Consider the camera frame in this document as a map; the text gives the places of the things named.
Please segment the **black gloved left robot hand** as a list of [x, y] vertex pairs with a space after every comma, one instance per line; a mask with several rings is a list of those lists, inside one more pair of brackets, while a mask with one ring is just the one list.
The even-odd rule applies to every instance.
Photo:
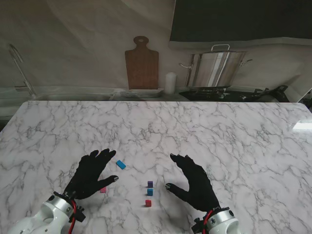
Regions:
[[83, 156], [63, 194], [70, 199], [86, 199], [102, 188], [116, 182], [119, 179], [116, 175], [111, 175], [102, 180], [99, 179], [107, 163], [115, 155], [115, 150], [104, 149], [101, 152], [94, 150]]

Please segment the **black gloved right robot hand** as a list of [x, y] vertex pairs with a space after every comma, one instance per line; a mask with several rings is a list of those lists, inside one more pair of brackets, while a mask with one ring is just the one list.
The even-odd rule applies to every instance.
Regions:
[[172, 183], [167, 183], [165, 188], [196, 210], [209, 212], [218, 208], [220, 206], [219, 201], [204, 169], [195, 164], [188, 155], [170, 154], [170, 158], [186, 176], [189, 190], [186, 191]]

